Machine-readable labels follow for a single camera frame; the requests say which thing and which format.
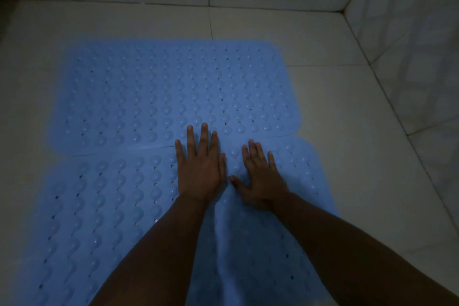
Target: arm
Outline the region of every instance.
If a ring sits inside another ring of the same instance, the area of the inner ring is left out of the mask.
[[[273,154],[243,146],[251,187],[229,179],[245,202],[271,210],[307,253],[335,301],[346,305],[459,305],[459,298],[359,228],[288,191]]]
[[[188,126],[187,147],[185,160],[175,141],[179,197],[119,263],[91,306],[185,304],[204,213],[225,182],[225,155],[218,155],[216,132],[208,151],[208,127],[202,125],[196,154],[193,127]]]

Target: rubber mat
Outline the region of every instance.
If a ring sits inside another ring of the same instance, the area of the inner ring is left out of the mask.
[[[81,44],[56,97],[50,143],[69,155],[173,146],[204,121],[222,140],[301,123],[281,53],[259,41]]]
[[[259,140],[290,190],[336,214],[317,155],[302,139]],[[241,146],[221,143],[229,175],[247,179]],[[23,305],[87,305],[116,265],[178,196],[174,148],[75,156],[46,179]],[[276,218],[240,201],[229,185],[200,232],[188,305],[289,305],[326,293],[295,239]]]

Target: person's right thumb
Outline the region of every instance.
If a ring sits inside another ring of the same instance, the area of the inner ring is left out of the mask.
[[[231,181],[231,184],[233,184],[233,186],[241,193],[246,193],[247,191],[249,191],[249,188],[245,186],[245,184],[242,181],[240,181],[240,179],[237,176],[231,175],[228,179],[229,181]]]

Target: hand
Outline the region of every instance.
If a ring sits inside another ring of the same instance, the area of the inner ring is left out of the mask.
[[[217,195],[218,189],[226,181],[225,154],[219,156],[219,138],[217,132],[212,133],[210,148],[208,151],[209,131],[204,122],[201,126],[201,139],[199,140],[196,155],[196,143],[193,135],[193,127],[190,125],[186,130],[186,144],[188,159],[185,159],[182,144],[175,141],[177,165],[179,174],[179,193],[193,199],[203,201],[208,205]]]
[[[245,186],[234,175],[229,177],[229,181],[239,191],[245,203],[261,210],[270,210],[272,202],[284,192],[289,191],[287,184],[277,171],[271,151],[268,152],[268,164],[260,143],[254,143],[251,139],[249,140],[249,148],[250,155],[247,146],[242,146],[242,157],[249,173],[251,186]]]

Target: tiled floor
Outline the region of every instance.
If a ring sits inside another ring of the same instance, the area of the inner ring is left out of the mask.
[[[212,36],[281,49],[303,118],[298,135],[318,151],[341,216],[459,293],[457,233],[340,14],[57,1],[21,2],[0,44],[0,292],[25,258],[22,228],[56,158],[44,126],[65,46]]]

